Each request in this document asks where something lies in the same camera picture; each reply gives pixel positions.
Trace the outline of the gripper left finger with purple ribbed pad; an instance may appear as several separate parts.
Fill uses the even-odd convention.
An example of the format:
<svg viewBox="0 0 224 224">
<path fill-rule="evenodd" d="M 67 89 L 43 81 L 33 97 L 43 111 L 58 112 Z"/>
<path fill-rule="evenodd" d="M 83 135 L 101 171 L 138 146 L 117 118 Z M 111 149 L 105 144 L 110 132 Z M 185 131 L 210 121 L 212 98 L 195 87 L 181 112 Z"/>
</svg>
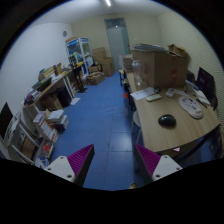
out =
<svg viewBox="0 0 224 224">
<path fill-rule="evenodd" d="M 68 157 L 59 156 L 45 168 L 45 171 L 82 186 L 94 154 L 94 145 L 90 144 Z"/>
</svg>

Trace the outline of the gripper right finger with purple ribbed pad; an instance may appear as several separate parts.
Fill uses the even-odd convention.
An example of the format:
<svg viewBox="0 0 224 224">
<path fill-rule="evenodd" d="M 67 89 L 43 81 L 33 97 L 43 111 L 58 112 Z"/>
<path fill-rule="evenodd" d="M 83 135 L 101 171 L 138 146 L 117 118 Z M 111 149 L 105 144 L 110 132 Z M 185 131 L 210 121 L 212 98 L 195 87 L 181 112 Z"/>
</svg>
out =
<svg viewBox="0 0 224 224">
<path fill-rule="evenodd" d="M 182 169 L 170 156 L 160 156 L 138 144 L 135 145 L 134 155 L 145 183 L 157 181 Z"/>
</svg>

